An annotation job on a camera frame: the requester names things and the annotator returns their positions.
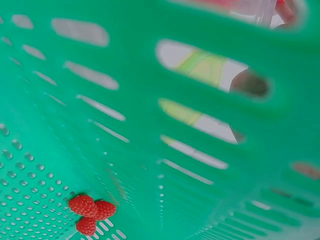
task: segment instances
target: person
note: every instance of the person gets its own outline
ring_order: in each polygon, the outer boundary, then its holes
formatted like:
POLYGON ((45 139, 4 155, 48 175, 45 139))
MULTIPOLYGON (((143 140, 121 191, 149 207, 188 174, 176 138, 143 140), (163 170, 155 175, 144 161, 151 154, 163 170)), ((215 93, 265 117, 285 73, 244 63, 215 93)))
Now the person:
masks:
MULTIPOLYGON (((286 28, 296 21, 296 8, 293 0, 278 0, 275 7, 284 24, 277 28, 286 28)), ((259 76, 250 68, 240 72, 231 82, 229 92, 241 92, 251 97, 261 98, 268 92, 268 84, 264 77, 259 76)), ((232 129, 237 142, 241 142, 244 136, 232 129)))

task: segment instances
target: red object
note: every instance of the red object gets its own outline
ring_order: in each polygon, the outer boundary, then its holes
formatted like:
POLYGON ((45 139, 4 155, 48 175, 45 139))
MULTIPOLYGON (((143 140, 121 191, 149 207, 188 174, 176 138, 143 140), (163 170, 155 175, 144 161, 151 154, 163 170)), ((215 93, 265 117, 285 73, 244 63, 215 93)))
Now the red object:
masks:
POLYGON ((96 232, 97 220, 93 217, 84 217, 75 225, 76 229, 83 235, 93 236, 96 232))
POLYGON ((98 221, 103 221, 113 215, 115 215, 117 211, 117 207, 108 201, 96 201, 95 205, 98 208, 98 213, 95 216, 95 219, 98 221))
POLYGON ((94 199, 88 195, 76 196, 69 201, 68 205, 73 212, 87 218, 94 218, 98 213, 94 199))

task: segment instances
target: basket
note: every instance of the basket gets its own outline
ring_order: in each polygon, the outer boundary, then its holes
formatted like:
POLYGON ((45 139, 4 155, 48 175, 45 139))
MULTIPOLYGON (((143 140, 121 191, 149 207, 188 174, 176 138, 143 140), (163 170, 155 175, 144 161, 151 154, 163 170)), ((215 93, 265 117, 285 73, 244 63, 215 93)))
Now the basket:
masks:
POLYGON ((0 239, 318 238, 320 3, 306 6, 300 25, 270 30, 166 0, 2 1, 0 239), (169 69, 163 40, 249 65, 270 91, 169 69), (118 209, 92 237, 68 208, 82 193, 118 209))

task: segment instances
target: green plastic basket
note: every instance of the green plastic basket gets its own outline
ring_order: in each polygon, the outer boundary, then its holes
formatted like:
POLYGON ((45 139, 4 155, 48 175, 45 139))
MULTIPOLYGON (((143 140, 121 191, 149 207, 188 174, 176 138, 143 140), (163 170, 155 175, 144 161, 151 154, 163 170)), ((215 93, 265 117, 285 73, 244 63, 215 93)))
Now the green plastic basket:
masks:
POLYGON ((300 25, 272 31, 165 0, 2 1, 0 239, 318 238, 320 2, 306 5, 300 25), (268 96, 165 68, 161 40, 249 65, 268 96), (117 205, 93 237, 68 209, 81 193, 117 205))

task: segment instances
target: raspberry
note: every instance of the raspberry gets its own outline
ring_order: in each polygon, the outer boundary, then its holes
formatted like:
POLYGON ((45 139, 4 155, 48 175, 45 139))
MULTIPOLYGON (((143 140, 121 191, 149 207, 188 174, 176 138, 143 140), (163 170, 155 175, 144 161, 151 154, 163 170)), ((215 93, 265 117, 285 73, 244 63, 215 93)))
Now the raspberry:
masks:
POLYGON ((98 208, 98 213, 95 216, 95 219, 98 221, 103 221, 113 215, 115 215, 117 211, 117 207, 108 201, 96 201, 95 205, 98 208))
POLYGON ((98 213, 94 199, 88 195, 79 195, 71 199, 68 203, 69 208, 76 214, 87 218, 94 218, 98 213))
POLYGON ((93 217, 84 217, 75 225, 76 229, 86 236, 93 236, 96 232, 97 220, 93 217))

